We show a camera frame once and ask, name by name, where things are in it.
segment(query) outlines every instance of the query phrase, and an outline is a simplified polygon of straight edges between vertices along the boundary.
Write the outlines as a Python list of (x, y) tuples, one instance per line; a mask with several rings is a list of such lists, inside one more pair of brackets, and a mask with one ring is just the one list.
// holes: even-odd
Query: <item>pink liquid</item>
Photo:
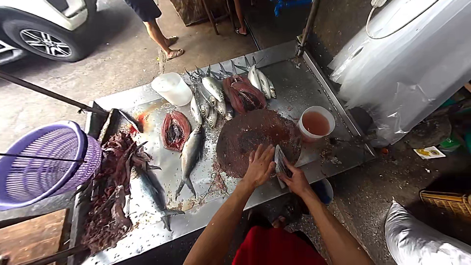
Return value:
[(326, 117), (318, 112), (308, 112), (302, 116), (302, 125), (306, 130), (315, 135), (326, 135), (330, 126)]

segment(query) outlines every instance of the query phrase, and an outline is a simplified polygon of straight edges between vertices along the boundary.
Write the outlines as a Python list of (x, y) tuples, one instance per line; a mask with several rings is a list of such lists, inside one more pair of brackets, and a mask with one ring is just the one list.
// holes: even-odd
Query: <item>red shirt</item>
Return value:
[(235, 254), (233, 265), (327, 265), (310, 245), (282, 228), (254, 226)]

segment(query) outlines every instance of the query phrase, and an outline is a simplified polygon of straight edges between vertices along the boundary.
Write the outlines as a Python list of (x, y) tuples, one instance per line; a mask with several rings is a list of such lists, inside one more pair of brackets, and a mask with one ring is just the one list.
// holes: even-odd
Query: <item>metal table surface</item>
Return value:
[[(339, 142), (335, 146), (329, 146), (328, 141), (318, 141), (314, 144), (303, 145), (300, 160), (303, 160), (305, 165), (301, 166), (301, 168), (305, 171), (308, 181), (312, 183), (373, 159), (374, 153), (365, 144), (355, 145), (348, 142), (352, 137), (360, 135), (354, 121), (343, 110), (333, 91), (330, 89), (328, 81), (318, 71), (319, 68), (316, 66), (316, 63), (310, 59), (307, 53), (303, 56), (304, 60), (300, 60), (300, 63), (297, 63), (293, 59), (295, 50), (296, 42), (291, 41), (248, 54), (247, 58), (249, 61), (252, 60), (252, 57), (255, 57), (257, 61), (263, 58), (258, 63), (258, 68), (271, 79), (277, 94), (276, 99), (268, 101), (269, 109), (275, 110), (280, 115), (295, 121), (306, 108), (314, 105), (323, 106), (333, 114), (336, 127), (329, 137), (336, 137), (344, 141)], [(236, 64), (245, 65), (243, 57), (235, 58), (233, 61)], [(231, 69), (230, 61), (223, 62), (222, 64), (226, 70)], [(218, 64), (215, 64), (211, 66), (211, 69), (217, 71), (220, 67)], [(240, 69), (237, 70), (237, 73), (244, 74)], [(184, 79), (189, 82), (187, 75), (184, 76)], [(171, 109), (177, 109), (184, 113), (194, 128), (195, 122), (190, 114), (189, 106), (176, 107), (171, 105), (152, 90), (149, 84), (96, 99), (94, 104), (98, 104), (106, 110), (119, 108), (132, 114), (134, 117), (137, 117), (137, 115), (146, 116), (144, 133), (138, 134), (135, 140), (138, 143), (149, 141), (145, 145), (145, 150), (153, 158), (150, 164), (162, 168), (162, 171), (155, 172), (153, 177), (159, 181), (166, 191), (167, 206), (180, 207), (185, 211), (185, 214), (171, 217), (171, 232), (164, 229), (158, 213), (152, 211), (149, 206), (143, 206), (146, 202), (143, 202), (142, 196), (139, 195), (141, 192), (138, 188), (140, 178), (134, 178), (131, 180), (132, 199), (129, 203), (130, 217), (133, 223), (136, 224), (138, 222), (138, 225), (135, 225), (127, 236), (118, 242), (115, 248), (106, 249), (88, 257), (84, 264), (113, 264), (205, 227), (239, 181), (239, 179), (222, 174), (228, 186), (228, 194), (221, 194), (220, 192), (208, 193), (216, 143), (224, 119), (218, 118), (216, 128), (210, 130), (206, 128), (203, 157), (191, 174), (191, 180), (198, 195), (197, 198), (191, 198), (190, 191), (184, 187), (178, 201), (176, 201), (175, 190), (181, 178), (180, 154), (162, 147), (160, 128), (165, 113)], [(88, 117), (86, 127), (88, 131), (96, 131), (93, 115)], [(326, 148), (332, 153), (334, 159), (327, 161), (319, 159), (320, 153)], [(287, 188), (280, 188), (277, 179), (272, 179), (255, 190), (245, 209), (288, 192)], [(84, 216), (84, 209), (79, 208), (77, 211), (74, 211), (74, 219)], [(77, 226), (80, 226), (79, 224), (82, 223), (83, 220), (81, 222), (76, 220), (75, 225), (73, 224), (73, 229), (74, 226), (77, 229)], [(76, 231), (72, 231), (72, 234), (75, 237), (79, 236)]]

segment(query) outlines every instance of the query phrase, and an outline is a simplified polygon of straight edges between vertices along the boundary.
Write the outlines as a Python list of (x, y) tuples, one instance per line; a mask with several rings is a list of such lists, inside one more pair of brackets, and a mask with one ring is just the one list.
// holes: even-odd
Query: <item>plastic sheet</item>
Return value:
[(471, 264), (471, 246), (420, 222), (395, 201), (386, 216), (384, 234), (398, 265)]
[(471, 2), (393, 0), (329, 64), (346, 109), (360, 106), (393, 144), (471, 77)]

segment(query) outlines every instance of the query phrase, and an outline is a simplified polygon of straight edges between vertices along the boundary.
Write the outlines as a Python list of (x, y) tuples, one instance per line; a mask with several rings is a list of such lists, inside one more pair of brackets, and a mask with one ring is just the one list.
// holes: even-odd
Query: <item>red fish meat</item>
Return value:
[(163, 147), (168, 150), (181, 152), (190, 132), (190, 122), (183, 113), (176, 110), (167, 113), (162, 124), (161, 137)]
[(242, 76), (230, 76), (222, 81), (224, 92), (229, 97), (232, 108), (239, 114), (266, 108), (265, 96)]

